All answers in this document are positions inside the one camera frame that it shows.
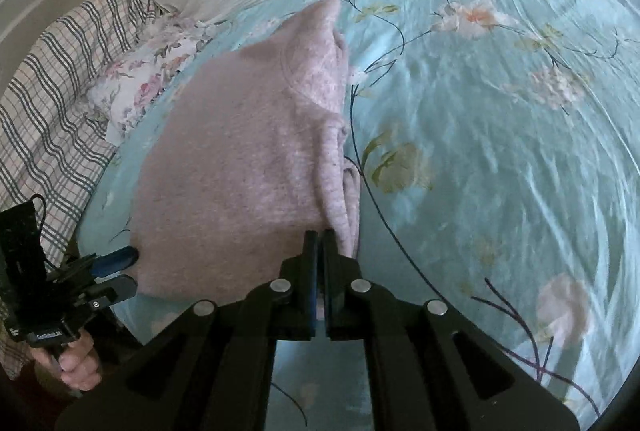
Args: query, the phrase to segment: wrinkled bedsheet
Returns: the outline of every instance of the wrinkled bedsheet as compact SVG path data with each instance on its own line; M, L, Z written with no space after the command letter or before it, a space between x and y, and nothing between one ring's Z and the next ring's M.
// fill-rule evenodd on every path
M269 0L220 27L119 148L83 252L128 243L146 151L202 62L313 1ZM587 429L640 352L640 2L342 1L364 275L399 299L452 302ZM137 296L115 312L146 342L188 304ZM280 342L273 381L267 429L372 429L358 343Z

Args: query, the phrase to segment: pink sweater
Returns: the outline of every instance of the pink sweater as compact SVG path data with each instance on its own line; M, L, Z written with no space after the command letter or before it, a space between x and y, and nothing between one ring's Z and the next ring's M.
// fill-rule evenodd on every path
M304 232L352 255L360 178L344 159L348 54L322 0L269 39L206 62L147 156L127 273L163 298L242 299L278 276Z

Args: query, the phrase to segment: black cable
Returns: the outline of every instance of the black cable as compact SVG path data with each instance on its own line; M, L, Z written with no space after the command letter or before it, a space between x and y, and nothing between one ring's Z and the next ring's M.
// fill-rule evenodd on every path
M42 237L42 228L44 227L44 220L47 218L47 201L41 194L34 194L31 198L29 198L29 201L33 202L36 198L42 202L42 219L40 220L40 226L38 227L38 244L40 244L40 238ZM50 262L47 256L44 257L44 261L46 261L47 264L51 268L53 268L53 270L60 270L60 268L56 267L52 262Z
M309 422L306 419L306 414L305 414L305 410L302 409L302 406L300 406L300 403L293 398L289 393L287 393L286 391L284 391L279 385L277 385L275 382L271 382L271 385L277 389L279 392L281 392L281 394L283 394L285 397L287 397L290 401L293 402L293 404L295 404L295 406L298 408L298 411L300 411L300 413L302 414L302 418L305 419L305 427L309 427Z

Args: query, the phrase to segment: green leaf print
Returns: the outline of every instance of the green leaf print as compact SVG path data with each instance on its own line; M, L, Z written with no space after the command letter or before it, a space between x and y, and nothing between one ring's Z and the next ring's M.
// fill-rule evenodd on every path
M168 49L169 49L168 46L164 46L163 48L160 48L158 51L154 53L154 64L158 63L159 57L161 57L162 59L166 59L166 53Z
M408 142L388 151L371 174L371 180L385 194L411 187L433 189L428 163L422 151Z
M369 155L373 153L377 148L383 146L391 140L391 130L384 130L381 134L375 137L371 142L369 142L364 148L364 153L362 154L362 171L365 170L367 165L367 160L369 159Z
M462 295L471 297L474 294L474 287L469 281L463 281L458 284L458 290Z
M371 87L369 87L358 90L358 93L356 93L356 95L362 98L374 98L376 96L376 92Z
M366 6L362 9L362 12L356 16L355 22L359 23L368 16L375 16L377 14L395 14L400 10L398 5L382 5L380 3L374 3L373 5Z
M500 257L502 243L481 237L476 241L476 252L478 259L484 267L493 267L498 257Z
M535 52L536 50L540 50L542 48L546 49L555 49L556 41L563 37L563 34L560 30L553 28L549 23L546 23L541 29L540 32L532 32L520 39L518 39L514 46L516 48L520 48L521 50L527 50L530 52Z

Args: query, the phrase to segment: floral pattern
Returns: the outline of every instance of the floral pattern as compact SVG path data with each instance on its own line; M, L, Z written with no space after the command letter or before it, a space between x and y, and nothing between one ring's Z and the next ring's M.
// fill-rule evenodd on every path
M475 0L468 5L446 2L431 25L438 32L458 32L466 39L478 39L497 26L516 26L518 21L495 7L494 0Z
M170 14L151 23L140 45L113 61L78 105L96 120L106 120L106 140L120 145L146 109L215 35L214 27Z
M542 287L536 312L556 345L562 348L578 344L593 326L591 301L584 281L576 281L567 273L555 276Z

